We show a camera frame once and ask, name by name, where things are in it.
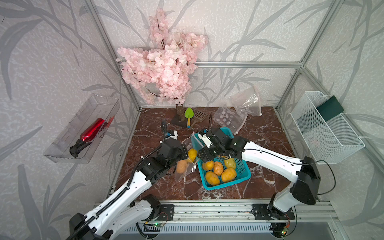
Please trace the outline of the clear zipper bag with dots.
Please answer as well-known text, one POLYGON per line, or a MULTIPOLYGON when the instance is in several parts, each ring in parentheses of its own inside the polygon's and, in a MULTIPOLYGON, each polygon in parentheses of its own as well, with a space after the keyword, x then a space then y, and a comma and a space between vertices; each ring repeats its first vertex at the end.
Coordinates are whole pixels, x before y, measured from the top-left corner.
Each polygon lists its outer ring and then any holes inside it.
MULTIPOLYGON (((197 144, 196 141, 197 141, 197 138, 196 138, 196 136, 194 134, 191 134, 190 137, 188 137, 186 140, 183 141, 183 144, 187 148, 187 156, 183 160, 187 160, 188 159, 188 151, 190 149, 195 149, 195 150, 198 151, 201 148, 201 144, 197 144)), ((186 176, 188 176, 189 174, 195 172, 196 171, 196 167, 197 167, 196 166, 197 161, 198 161, 198 159, 196 157, 196 160, 193 163, 189 162, 189 166, 188 166, 188 168, 187 168, 187 170, 186 170, 186 172, 184 174, 180 175, 180 174, 178 174, 175 171, 175 181, 179 182, 179 181, 185 179, 186 176)))

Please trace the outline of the yellow wrinkled potato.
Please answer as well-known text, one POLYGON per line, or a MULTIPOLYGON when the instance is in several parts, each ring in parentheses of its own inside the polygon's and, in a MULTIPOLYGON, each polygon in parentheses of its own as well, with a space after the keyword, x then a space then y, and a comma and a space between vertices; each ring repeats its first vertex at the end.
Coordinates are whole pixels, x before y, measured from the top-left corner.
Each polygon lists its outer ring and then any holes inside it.
POLYGON ((196 160, 196 157, 197 157, 197 154, 198 154, 198 151, 195 150, 195 149, 190 149, 188 151, 188 161, 190 163, 193 163, 195 160, 196 160))

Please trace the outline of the large brown potato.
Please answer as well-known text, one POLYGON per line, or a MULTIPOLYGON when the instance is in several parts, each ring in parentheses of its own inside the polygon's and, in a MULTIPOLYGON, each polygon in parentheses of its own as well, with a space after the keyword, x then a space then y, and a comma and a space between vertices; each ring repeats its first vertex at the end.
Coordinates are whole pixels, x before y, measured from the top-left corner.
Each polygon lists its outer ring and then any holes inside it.
POLYGON ((237 177, 237 172, 235 169, 232 169, 232 168, 225 169, 221 175, 221 179, 222 179, 223 183, 231 182, 236 177, 237 177))

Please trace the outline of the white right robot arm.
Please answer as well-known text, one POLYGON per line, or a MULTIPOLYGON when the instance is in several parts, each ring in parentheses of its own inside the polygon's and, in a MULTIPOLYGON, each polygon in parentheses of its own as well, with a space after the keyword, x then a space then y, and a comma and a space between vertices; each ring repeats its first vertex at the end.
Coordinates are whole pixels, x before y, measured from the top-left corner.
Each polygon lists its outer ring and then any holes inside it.
POLYGON ((228 136, 220 128, 201 130, 198 140, 204 143, 198 157, 205 163, 217 157, 235 158, 260 165, 289 180, 290 185, 272 197, 270 210, 286 213, 298 204, 316 204, 321 176, 314 159, 288 157, 246 138, 228 136))

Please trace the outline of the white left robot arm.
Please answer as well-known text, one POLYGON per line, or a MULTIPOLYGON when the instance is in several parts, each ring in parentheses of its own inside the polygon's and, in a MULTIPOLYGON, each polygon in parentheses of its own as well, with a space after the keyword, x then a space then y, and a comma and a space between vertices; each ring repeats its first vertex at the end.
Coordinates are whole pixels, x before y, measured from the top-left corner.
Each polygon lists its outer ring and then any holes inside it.
POLYGON ((104 202, 85 215, 77 213, 70 220, 70 240, 113 240, 128 227, 157 217, 160 202, 147 196, 131 206, 142 193, 163 178, 178 161, 188 158, 184 144, 166 139, 147 156, 141 158, 129 180, 104 202))

